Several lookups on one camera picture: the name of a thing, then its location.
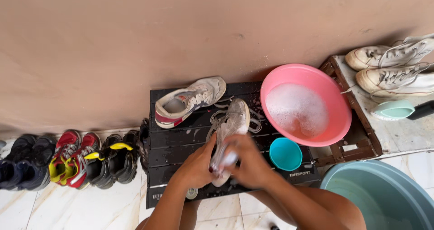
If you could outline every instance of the painted wall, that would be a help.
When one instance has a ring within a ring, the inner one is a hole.
[[[0,0],[0,137],[139,126],[150,89],[319,67],[434,32],[433,12],[434,0]]]

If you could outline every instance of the teal bowl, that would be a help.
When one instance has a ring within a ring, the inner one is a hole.
[[[303,155],[300,146],[290,139],[277,138],[270,146],[270,159],[277,168],[294,171],[301,165]]]

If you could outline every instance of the red sneaker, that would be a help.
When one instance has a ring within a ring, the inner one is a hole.
[[[80,141],[80,135],[75,130],[67,130],[57,141],[54,156],[48,166],[52,182],[62,185],[61,179],[70,170],[65,166],[65,162],[77,151]]]
[[[87,133],[84,135],[80,149],[66,160],[65,168],[70,170],[67,170],[65,176],[60,180],[60,183],[76,189],[84,188],[88,184],[88,181],[86,180],[86,164],[88,160],[84,159],[84,156],[94,152],[95,150],[99,150],[100,147],[101,141],[99,140],[98,135],[95,133]]]

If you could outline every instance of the hiking shoe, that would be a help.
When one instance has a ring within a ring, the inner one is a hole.
[[[173,91],[155,103],[155,121],[162,128],[172,128],[184,121],[193,111],[213,105],[226,91],[221,77],[197,80],[186,89]]]
[[[345,61],[356,71],[414,65],[433,49],[434,33],[407,37],[401,44],[393,46],[377,45],[355,49],[345,56]]]
[[[360,87],[371,96],[425,96],[434,93],[434,63],[367,69],[355,77]]]
[[[211,129],[217,127],[217,149],[210,161],[210,171],[218,176],[216,180],[212,181],[215,187],[222,186],[231,175],[229,171],[223,169],[224,166],[234,164],[238,160],[237,155],[232,155],[230,161],[227,161],[228,157],[224,155],[227,144],[224,144],[223,141],[226,137],[233,134],[246,134],[249,130],[249,125],[249,107],[242,99],[232,100],[226,115],[214,121]]]
[[[109,171],[108,158],[111,152],[110,146],[121,141],[121,136],[112,134],[107,137],[100,150],[95,150],[95,152],[84,156],[85,159],[89,160],[86,164],[86,179],[89,183],[101,189],[110,188],[115,183]]]
[[[95,133],[86,133],[83,137],[83,142],[76,152],[65,161],[66,173],[60,180],[60,184],[67,185],[76,189],[82,189],[87,184],[86,179],[86,164],[88,159],[84,156],[99,150],[101,141]]]
[[[108,158],[111,176],[119,183],[131,182],[137,173],[139,141],[137,131],[125,134],[122,142],[110,146],[112,151]]]
[[[17,163],[32,151],[35,144],[33,135],[25,134],[15,140],[10,153],[0,161],[0,189],[12,190],[22,180],[24,171],[17,168]]]
[[[143,119],[143,123],[140,125],[140,130],[138,132],[138,140],[141,142],[139,146],[140,163],[142,165],[142,170],[148,175],[148,156],[149,156],[149,119]]]
[[[56,149],[57,140],[53,136],[39,137],[32,151],[25,155],[24,160],[17,163],[17,168],[23,172],[23,178],[18,183],[18,190],[39,190],[50,183],[48,165]]]
[[[62,134],[57,141],[54,156],[48,166],[51,182],[64,185],[61,183],[61,180],[65,177],[67,172],[69,174],[72,173],[72,168],[65,165],[65,162],[77,151],[80,144],[81,139],[77,131],[67,130]]]

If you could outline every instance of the soapy water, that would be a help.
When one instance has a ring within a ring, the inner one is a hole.
[[[273,120],[298,138],[314,138],[328,126],[328,111],[321,97],[299,84],[281,84],[265,99]]]

